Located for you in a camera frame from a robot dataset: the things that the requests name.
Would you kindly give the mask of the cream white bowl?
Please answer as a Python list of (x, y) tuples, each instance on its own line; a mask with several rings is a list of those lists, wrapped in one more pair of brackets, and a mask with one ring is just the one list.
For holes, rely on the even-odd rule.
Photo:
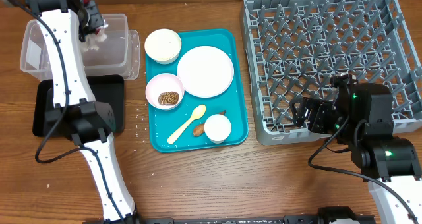
[(151, 32), (144, 43), (147, 56), (162, 65), (174, 62), (179, 57), (181, 46), (179, 34), (167, 28)]

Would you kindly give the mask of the pink round plate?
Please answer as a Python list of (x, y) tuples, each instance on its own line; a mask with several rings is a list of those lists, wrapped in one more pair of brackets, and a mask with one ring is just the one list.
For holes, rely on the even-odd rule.
[(177, 65), (177, 76), (186, 92), (199, 98), (212, 98), (225, 92), (234, 77), (230, 57), (221, 49), (199, 46), (186, 52)]

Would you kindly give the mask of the pink bowl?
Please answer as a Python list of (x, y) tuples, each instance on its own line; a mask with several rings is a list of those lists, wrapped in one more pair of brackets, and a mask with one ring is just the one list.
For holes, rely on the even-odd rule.
[[(160, 105), (158, 103), (158, 96), (162, 92), (178, 92), (179, 102), (176, 105)], [(153, 77), (146, 85), (146, 99), (148, 103), (161, 110), (175, 109), (183, 99), (185, 89), (179, 77), (170, 73), (162, 73)]]

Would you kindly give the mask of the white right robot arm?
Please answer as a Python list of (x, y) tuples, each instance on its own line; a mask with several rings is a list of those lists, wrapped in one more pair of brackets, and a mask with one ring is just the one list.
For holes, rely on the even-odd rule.
[[(363, 179), (383, 223), (420, 223), (421, 164), (415, 146), (393, 135), (392, 92), (351, 74), (333, 76), (330, 83), (337, 89), (332, 101), (297, 96), (289, 103), (295, 126), (307, 123), (310, 132), (329, 136), (308, 165)], [(333, 140), (345, 145), (358, 173), (313, 163)]]

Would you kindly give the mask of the white tissue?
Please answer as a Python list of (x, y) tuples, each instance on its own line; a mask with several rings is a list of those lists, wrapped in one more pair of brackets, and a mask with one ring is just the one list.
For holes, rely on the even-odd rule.
[(95, 29), (94, 33), (85, 36), (85, 41), (80, 42), (80, 50), (85, 53), (87, 51), (98, 51), (100, 49), (100, 43), (105, 42), (107, 34), (105, 29), (109, 26), (103, 16), (100, 16), (102, 25)]

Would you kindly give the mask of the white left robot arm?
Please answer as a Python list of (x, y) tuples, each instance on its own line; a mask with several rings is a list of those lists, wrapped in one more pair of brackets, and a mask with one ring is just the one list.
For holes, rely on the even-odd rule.
[(87, 36), (105, 25), (93, 0), (25, 0), (23, 7), (42, 31), (53, 76), (53, 109), (45, 114), (52, 124), (35, 154), (58, 132), (76, 146), (92, 173), (103, 208), (104, 223), (140, 223), (115, 154), (115, 115), (110, 104), (98, 102), (86, 77), (80, 50)]

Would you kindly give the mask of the brown shiitake mushroom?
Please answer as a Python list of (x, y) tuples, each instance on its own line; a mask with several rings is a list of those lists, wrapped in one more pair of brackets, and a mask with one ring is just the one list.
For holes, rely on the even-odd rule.
[(160, 105), (176, 105), (179, 102), (178, 92), (162, 92), (158, 96), (158, 103)]

